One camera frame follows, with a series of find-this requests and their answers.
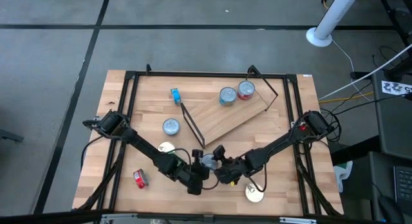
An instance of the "tin can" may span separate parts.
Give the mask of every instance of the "tin can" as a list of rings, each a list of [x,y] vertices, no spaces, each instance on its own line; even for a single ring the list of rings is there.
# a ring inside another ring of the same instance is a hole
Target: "tin can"
[[[220,104],[224,106],[231,106],[236,101],[236,90],[230,87],[225,87],[220,91]]]
[[[143,169],[139,169],[133,173],[133,177],[135,178],[137,187],[139,189],[143,189],[145,186],[149,185],[149,182],[147,181],[147,178],[143,172]]]
[[[248,80],[239,83],[238,97],[241,100],[249,100],[255,92],[255,85]]]
[[[175,152],[172,151],[172,150],[174,150],[174,145],[170,142],[161,143],[157,149],[161,152],[164,152],[164,153],[170,152],[171,154],[175,154]]]
[[[259,202],[263,199],[265,195],[264,192],[259,192],[253,183],[250,183],[246,186],[245,194],[246,198],[251,202]]]
[[[180,124],[174,118],[169,118],[163,123],[163,131],[168,135],[175,135],[180,130]]]
[[[204,164],[207,168],[211,170],[216,170],[218,167],[218,163],[216,160],[213,160],[213,154],[208,153],[203,155],[203,157],[200,160],[200,163]]]
[[[170,93],[172,94],[174,103],[176,105],[179,105],[180,103],[182,103],[182,100],[180,99],[180,94],[179,94],[178,88],[170,89]]]

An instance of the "red label can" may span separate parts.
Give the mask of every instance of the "red label can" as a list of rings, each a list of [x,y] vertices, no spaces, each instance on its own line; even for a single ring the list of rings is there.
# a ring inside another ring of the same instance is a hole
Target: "red label can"
[[[139,189],[143,189],[145,186],[149,185],[149,182],[147,181],[143,169],[139,169],[136,172],[134,172],[133,177],[135,178],[137,187],[139,187]]]
[[[249,100],[255,92],[255,85],[248,80],[239,83],[238,97],[241,100]]]

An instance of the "white paper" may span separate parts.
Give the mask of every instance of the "white paper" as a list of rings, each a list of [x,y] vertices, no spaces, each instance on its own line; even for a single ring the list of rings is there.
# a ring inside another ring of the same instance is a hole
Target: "white paper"
[[[382,81],[382,92],[390,95],[403,95],[412,92],[412,85]]]

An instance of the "white pole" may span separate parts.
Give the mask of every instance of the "white pole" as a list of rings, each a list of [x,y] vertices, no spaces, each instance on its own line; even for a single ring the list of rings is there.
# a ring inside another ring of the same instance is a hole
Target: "white pole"
[[[355,0],[334,0],[328,11],[316,28],[311,28],[306,33],[306,38],[314,46],[326,47],[332,43],[333,29],[352,6]]]

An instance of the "round metal lid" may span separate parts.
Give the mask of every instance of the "round metal lid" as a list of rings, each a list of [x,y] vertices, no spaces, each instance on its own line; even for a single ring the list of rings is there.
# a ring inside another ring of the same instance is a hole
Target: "round metal lid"
[[[244,95],[251,95],[255,92],[255,85],[253,85],[250,81],[244,80],[239,84],[239,91]]]
[[[223,88],[220,91],[220,99],[226,102],[232,102],[236,99],[236,90],[230,87]]]
[[[245,194],[247,199],[251,202],[259,202],[265,195],[264,192],[259,192],[253,183],[250,183],[246,186]]]
[[[172,151],[174,149],[174,145],[170,142],[163,142],[159,145],[157,149],[161,152],[166,153],[168,151]]]
[[[200,162],[212,170],[215,170],[218,164],[215,160],[213,160],[213,154],[210,153],[203,155]]]
[[[174,118],[167,119],[163,123],[163,130],[168,135],[176,134],[177,132],[179,132],[179,129],[180,129],[179,122],[177,120],[175,120]]]

